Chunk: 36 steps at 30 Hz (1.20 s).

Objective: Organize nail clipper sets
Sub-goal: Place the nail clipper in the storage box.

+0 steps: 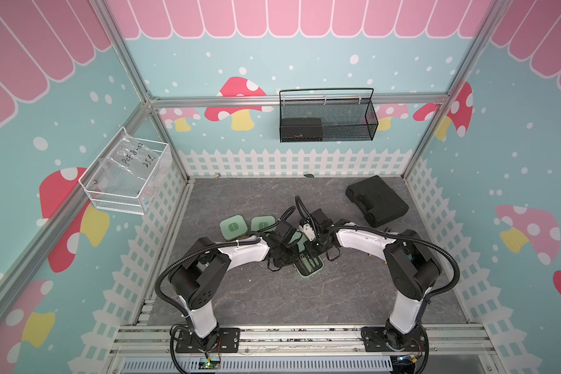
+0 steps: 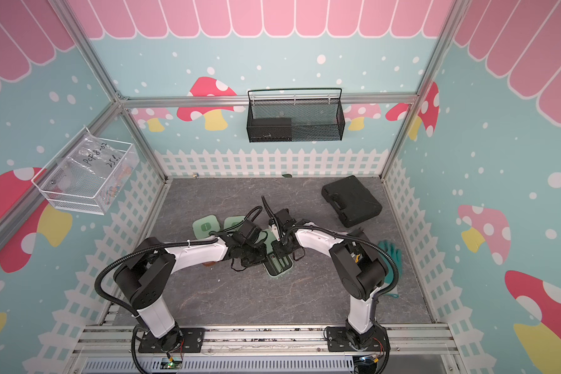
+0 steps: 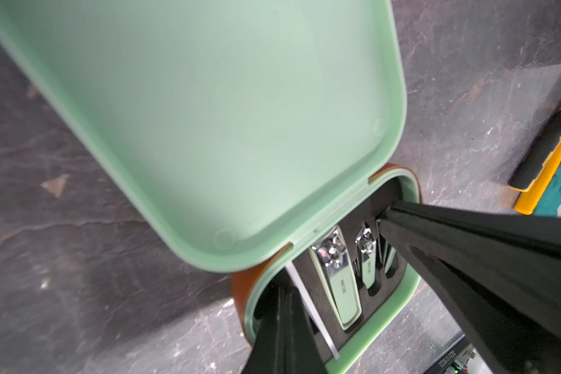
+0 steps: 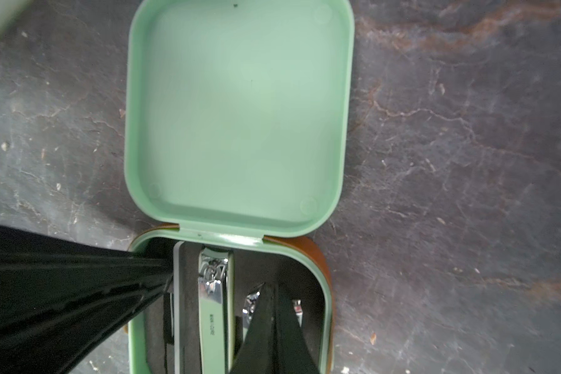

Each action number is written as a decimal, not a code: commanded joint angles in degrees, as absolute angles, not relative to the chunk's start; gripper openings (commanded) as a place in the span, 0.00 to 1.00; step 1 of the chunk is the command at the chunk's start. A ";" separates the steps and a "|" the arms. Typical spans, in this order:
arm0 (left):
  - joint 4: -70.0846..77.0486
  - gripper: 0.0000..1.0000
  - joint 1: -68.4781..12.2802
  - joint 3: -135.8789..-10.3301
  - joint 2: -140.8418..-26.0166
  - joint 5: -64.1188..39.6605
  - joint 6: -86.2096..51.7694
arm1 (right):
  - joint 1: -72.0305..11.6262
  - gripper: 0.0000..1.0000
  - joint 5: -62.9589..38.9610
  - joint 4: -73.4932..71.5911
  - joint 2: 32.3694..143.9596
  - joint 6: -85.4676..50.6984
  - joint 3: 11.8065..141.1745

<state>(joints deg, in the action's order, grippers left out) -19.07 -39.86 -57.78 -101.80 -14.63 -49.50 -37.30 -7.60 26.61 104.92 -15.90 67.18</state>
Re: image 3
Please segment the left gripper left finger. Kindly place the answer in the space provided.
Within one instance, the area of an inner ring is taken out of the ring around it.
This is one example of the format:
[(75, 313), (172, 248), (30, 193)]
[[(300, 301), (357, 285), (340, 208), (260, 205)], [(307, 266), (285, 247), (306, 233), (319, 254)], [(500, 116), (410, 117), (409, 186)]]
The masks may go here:
[(297, 288), (272, 288), (244, 373), (325, 373)]

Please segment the green case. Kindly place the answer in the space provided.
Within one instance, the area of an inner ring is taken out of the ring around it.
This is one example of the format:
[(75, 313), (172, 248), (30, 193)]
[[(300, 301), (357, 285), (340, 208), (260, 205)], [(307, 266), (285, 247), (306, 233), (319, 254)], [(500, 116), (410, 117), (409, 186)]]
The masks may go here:
[[(233, 276), (254, 346), (264, 299), (293, 262), (344, 373), (408, 303), (387, 278), (380, 192), (419, 181), (391, 164), (408, 99), (389, 1), (0, 1), (0, 44), (167, 246)], [(377, 239), (376, 282), (355, 238)], [(338, 225), (362, 315), (343, 331), (308, 253)]]

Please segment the small clipper case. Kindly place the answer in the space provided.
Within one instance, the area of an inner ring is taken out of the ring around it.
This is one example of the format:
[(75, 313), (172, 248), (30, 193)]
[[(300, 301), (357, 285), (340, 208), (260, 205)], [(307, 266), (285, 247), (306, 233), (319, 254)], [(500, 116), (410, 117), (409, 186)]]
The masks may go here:
[(363, 222), (355, 238), (357, 249), (357, 275), (366, 289), (370, 289), (376, 282), (377, 239), (371, 227)]

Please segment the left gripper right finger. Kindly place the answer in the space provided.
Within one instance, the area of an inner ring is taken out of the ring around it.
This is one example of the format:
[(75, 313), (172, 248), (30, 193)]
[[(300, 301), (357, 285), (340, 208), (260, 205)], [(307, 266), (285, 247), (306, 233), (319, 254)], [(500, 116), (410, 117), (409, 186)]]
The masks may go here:
[(495, 373), (561, 373), (561, 218), (397, 201), (380, 235)]

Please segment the green nail clipper large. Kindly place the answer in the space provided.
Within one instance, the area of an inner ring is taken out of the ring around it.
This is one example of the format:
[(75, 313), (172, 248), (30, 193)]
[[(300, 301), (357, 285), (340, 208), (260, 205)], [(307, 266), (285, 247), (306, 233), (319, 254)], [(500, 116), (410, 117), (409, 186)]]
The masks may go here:
[(308, 253), (341, 329), (350, 330), (362, 315), (355, 271), (344, 235), (335, 225)]

